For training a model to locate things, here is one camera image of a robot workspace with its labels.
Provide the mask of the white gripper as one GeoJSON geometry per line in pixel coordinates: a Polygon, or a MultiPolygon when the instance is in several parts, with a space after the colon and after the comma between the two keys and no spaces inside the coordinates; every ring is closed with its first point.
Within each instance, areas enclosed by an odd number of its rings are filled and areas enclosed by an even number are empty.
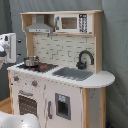
{"type": "Polygon", "coordinates": [[[0,35],[0,45],[4,48],[7,55],[5,57],[6,63],[16,62],[16,34],[7,33],[0,35]]]}

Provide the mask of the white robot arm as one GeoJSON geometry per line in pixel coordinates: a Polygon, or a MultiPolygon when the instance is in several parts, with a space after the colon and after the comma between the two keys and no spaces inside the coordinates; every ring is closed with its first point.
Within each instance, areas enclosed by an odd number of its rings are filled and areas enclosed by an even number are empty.
{"type": "MultiPolygon", "coordinates": [[[[16,62],[16,34],[0,35],[0,69],[4,63],[16,62]]],[[[0,128],[40,128],[34,114],[13,115],[0,111],[0,128]]]]}

